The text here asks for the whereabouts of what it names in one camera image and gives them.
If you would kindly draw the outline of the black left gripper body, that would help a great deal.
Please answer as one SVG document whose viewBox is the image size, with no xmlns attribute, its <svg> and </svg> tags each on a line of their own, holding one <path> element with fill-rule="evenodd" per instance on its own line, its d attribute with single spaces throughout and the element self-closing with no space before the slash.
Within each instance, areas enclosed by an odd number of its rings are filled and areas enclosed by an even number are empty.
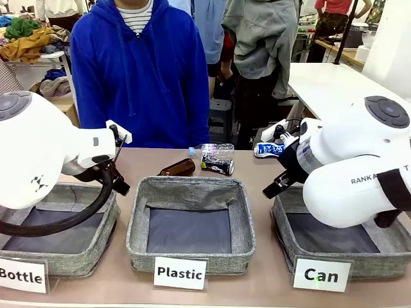
<svg viewBox="0 0 411 308">
<path fill-rule="evenodd" d="M 109 177 L 109 180 L 112 182 L 112 179 L 110 177 L 111 168 L 116 168 L 116 165 L 112 159 L 92 166 L 86 169 L 84 172 L 78 175 L 74 175 L 74 177 L 81 182 L 97 181 L 102 184 L 104 176 L 107 175 Z"/>
</svg>

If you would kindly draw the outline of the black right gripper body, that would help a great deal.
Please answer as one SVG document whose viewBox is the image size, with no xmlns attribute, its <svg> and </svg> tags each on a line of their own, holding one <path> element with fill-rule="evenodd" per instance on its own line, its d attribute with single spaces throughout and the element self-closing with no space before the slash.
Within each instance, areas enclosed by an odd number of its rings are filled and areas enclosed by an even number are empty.
<svg viewBox="0 0 411 308">
<path fill-rule="evenodd" d="M 285 168 L 284 172 L 288 172 L 290 178 L 292 179 L 292 185 L 294 183 L 303 184 L 308 174 L 303 170 L 300 163 L 297 160 L 297 148 L 299 145 L 299 140 L 294 141 L 289 146 L 287 146 L 282 154 L 278 157 L 278 161 Z"/>
</svg>

